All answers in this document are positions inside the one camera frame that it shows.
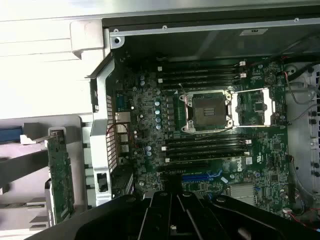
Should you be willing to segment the silver chipset heatsink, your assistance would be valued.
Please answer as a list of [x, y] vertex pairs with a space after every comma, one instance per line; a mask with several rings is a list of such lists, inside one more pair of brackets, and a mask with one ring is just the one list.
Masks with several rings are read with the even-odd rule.
[[230, 186], [230, 195], [235, 199], [253, 199], [255, 197], [254, 185], [233, 184]]

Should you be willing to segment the green motherboard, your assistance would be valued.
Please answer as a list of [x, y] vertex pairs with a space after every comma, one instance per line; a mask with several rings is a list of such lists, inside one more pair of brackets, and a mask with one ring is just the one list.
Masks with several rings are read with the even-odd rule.
[[[125, 63], [117, 67], [118, 78], [114, 92], [115, 110], [130, 112], [130, 158], [119, 158], [121, 164], [133, 167], [134, 192], [142, 197], [151, 191], [182, 190], [195, 192], [211, 199], [217, 195], [231, 197], [231, 185], [254, 185], [254, 198], [237, 199], [273, 214], [289, 218], [289, 208], [295, 190], [289, 187], [288, 130], [284, 66], [277, 61], [252, 66], [247, 59], [198, 60], [187, 62], [236, 62], [246, 61], [239, 67], [158, 68], [163, 61]], [[211, 68], [238, 68], [234, 72], [190, 72], [163, 74], [170, 70], [198, 70]], [[203, 73], [246, 73], [247, 77], [188, 77], [159, 78], [162, 75]], [[264, 76], [276, 75], [276, 83], [266, 85]], [[231, 100], [232, 130], [220, 133], [188, 134], [181, 131], [184, 112], [178, 97], [183, 94], [179, 84], [158, 84], [158, 79], [239, 79], [231, 84], [182, 84], [186, 92], [228, 90]], [[198, 140], [166, 144], [166, 140], [202, 138], [221, 135], [246, 135], [249, 139]], [[244, 143], [246, 147], [185, 148], [162, 151], [163, 146], [197, 146]], [[243, 149], [244, 152], [167, 155], [166, 152]], [[209, 167], [158, 172], [157, 167], [180, 163], [165, 163], [165, 157], [232, 157], [251, 156], [246, 162], [195, 161], [182, 163], [209, 163]], [[183, 182], [183, 176], [208, 175], [207, 181]]]

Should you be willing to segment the blue expansion slot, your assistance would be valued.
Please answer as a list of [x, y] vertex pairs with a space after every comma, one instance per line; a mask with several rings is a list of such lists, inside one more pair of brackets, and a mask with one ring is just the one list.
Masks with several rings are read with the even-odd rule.
[[208, 175], [204, 175], [204, 174], [184, 175], [182, 177], [183, 182], [201, 182], [201, 181], [207, 181], [208, 179], [209, 179]]

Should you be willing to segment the grey parts rack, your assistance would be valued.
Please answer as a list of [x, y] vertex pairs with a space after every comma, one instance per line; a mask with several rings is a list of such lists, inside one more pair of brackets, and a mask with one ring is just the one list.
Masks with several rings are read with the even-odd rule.
[[[80, 117], [56, 115], [0, 119], [0, 128], [16, 126], [21, 126], [27, 136], [32, 138], [45, 136], [50, 127], [66, 128], [66, 147], [70, 156], [74, 190], [73, 216], [85, 212], [88, 201]], [[2, 208], [3, 204], [21, 204], [34, 198], [44, 198], [49, 173], [47, 164], [40, 163], [42, 155], [36, 154], [41, 149], [39, 145], [23, 146], [15, 143], [0, 146], [0, 183], [7, 182], [10, 185], [8, 192], [0, 194], [0, 240], [25, 239], [41, 231], [40, 227], [31, 230], [30, 221], [38, 215], [43, 216], [44, 208]]]

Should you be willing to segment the long black expansion slot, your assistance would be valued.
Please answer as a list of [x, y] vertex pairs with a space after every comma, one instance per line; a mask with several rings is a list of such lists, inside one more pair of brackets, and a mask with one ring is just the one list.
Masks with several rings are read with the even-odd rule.
[[175, 170], [187, 170], [195, 168], [208, 168], [209, 163], [206, 162], [193, 162], [193, 163], [180, 163], [180, 164], [169, 164], [162, 165], [156, 168], [158, 172], [175, 171]]

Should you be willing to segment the grey metal PC case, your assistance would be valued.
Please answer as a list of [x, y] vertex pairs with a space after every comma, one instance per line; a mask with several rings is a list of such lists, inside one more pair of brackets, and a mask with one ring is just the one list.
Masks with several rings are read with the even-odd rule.
[[[154, 192], [168, 192], [172, 195], [168, 240], [196, 240], [177, 195], [192, 192], [212, 199], [184, 190], [135, 193], [134, 169], [119, 162], [117, 150], [114, 95], [119, 65], [246, 59], [256, 67], [280, 62], [285, 77], [288, 183], [294, 188], [294, 200], [290, 217], [272, 214], [320, 233], [320, 5], [313, 6], [311, 13], [279, 8], [275, 14], [259, 9], [145, 14], [101, 21], [106, 55], [90, 75], [93, 121], [89, 146], [97, 207], [125, 195], [142, 201]], [[268, 31], [240, 36], [246, 29]]]

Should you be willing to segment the metal rear port block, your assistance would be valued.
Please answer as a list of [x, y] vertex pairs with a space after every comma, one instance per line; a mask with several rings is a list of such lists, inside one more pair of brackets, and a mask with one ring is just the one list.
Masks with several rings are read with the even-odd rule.
[[131, 113], [115, 113], [115, 130], [117, 140], [117, 153], [120, 158], [129, 160], [131, 157]]

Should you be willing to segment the CPU socket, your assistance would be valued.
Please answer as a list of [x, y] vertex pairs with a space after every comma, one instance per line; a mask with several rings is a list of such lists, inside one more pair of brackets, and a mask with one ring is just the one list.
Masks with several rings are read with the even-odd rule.
[[214, 134], [235, 128], [232, 114], [233, 92], [225, 89], [199, 90], [182, 93], [184, 124], [180, 130], [186, 134]]

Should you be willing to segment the blue plastic piece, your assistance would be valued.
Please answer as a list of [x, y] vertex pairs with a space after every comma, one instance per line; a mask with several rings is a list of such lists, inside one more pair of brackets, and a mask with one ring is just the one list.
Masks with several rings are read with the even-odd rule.
[[0, 128], [0, 143], [19, 141], [20, 135], [23, 134], [23, 128], [21, 126], [15, 127], [2, 127]]

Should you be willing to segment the grey corner block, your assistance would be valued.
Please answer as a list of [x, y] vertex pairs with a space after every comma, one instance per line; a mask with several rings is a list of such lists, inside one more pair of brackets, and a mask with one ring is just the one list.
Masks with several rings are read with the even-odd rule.
[[69, 24], [71, 52], [82, 59], [85, 51], [102, 50], [105, 46], [101, 19], [75, 20]]

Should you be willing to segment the white case sticker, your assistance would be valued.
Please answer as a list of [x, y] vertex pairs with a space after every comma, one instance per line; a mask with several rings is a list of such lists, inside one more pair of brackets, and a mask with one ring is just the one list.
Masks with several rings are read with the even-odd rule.
[[245, 29], [239, 34], [239, 36], [245, 37], [245, 36], [263, 35], [267, 31], [268, 31], [268, 28]]

